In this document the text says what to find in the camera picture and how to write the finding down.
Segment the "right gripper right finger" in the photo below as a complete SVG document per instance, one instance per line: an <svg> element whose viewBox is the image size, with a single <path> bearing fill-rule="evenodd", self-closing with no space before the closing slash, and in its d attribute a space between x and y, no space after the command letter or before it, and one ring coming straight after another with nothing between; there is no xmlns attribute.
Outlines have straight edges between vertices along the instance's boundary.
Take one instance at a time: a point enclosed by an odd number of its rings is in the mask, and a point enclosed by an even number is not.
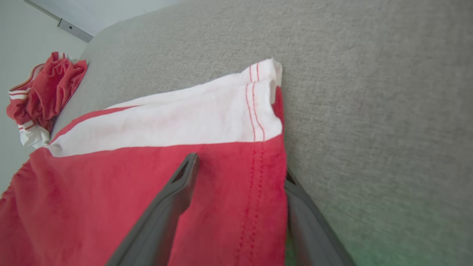
<svg viewBox="0 0 473 266"><path fill-rule="evenodd" d="M297 266L357 266L290 169L287 169L285 192L287 225Z"/></svg>

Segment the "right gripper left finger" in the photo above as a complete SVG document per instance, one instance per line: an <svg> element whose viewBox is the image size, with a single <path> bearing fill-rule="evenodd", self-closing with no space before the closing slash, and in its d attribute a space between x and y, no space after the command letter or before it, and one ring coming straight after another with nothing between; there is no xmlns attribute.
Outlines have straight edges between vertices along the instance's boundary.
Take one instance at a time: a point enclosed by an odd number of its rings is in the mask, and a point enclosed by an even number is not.
<svg viewBox="0 0 473 266"><path fill-rule="evenodd" d="M105 266L167 266L179 217L188 209L199 156L188 154Z"/></svg>

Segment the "red white sports shirt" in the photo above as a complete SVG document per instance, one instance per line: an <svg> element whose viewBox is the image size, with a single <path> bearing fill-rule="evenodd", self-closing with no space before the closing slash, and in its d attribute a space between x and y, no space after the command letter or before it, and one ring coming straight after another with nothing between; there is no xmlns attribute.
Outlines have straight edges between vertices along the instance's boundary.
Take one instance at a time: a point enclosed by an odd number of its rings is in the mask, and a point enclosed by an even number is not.
<svg viewBox="0 0 473 266"><path fill-rule="evenodd" d="M0 199L0 266L105 266L190 153L199 169L169 266L284 266L282 65L88 113Z"/></svg>
<svg viewBox="0 0 473 266"><path fill-rule="evenodd" d="M15 121L22 146L47 145L56 119L78 89L88 70L84 59L52 52L34 66L28 78L8 91L7 116Z"/></svg>

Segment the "grey fabric sofa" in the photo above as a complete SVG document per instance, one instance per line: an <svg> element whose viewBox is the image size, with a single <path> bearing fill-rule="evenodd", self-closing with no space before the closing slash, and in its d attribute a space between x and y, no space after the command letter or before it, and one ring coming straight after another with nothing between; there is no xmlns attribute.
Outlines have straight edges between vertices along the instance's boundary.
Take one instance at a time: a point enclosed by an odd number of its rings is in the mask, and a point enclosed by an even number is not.
<svg viewBox="0 0 473 266"><path fill-rule="evenodd" d="M473 266L473 0L192 0L116 23L85 113L283 66L288 165L359 266Z"/></svg>

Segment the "grey wall skirting strip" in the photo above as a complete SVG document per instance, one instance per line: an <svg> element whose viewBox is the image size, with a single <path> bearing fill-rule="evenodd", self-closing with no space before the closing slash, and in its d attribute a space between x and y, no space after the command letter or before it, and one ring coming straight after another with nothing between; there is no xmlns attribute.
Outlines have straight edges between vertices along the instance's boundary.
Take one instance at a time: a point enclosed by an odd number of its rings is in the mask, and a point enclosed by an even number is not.
<svg viewBox="0 0 473 266"><path fill-rule="evenodd" d="M54 20L57 21L57 27L64 30L65 32L68 32L72 36L85 41L86 43L90 43L90 41L93 39L93 36L85 32L84 30L80 29L79 27L76 27L76 25L71 24L67 20L64 20L63 18L57 16L53 12L47 10L46 8L42 7L39 5L39 0L23 0L23 2L27 3L28 5L34 7L35 9L39 10L40 12L46 14L47 16L53 18Z"/></svg>

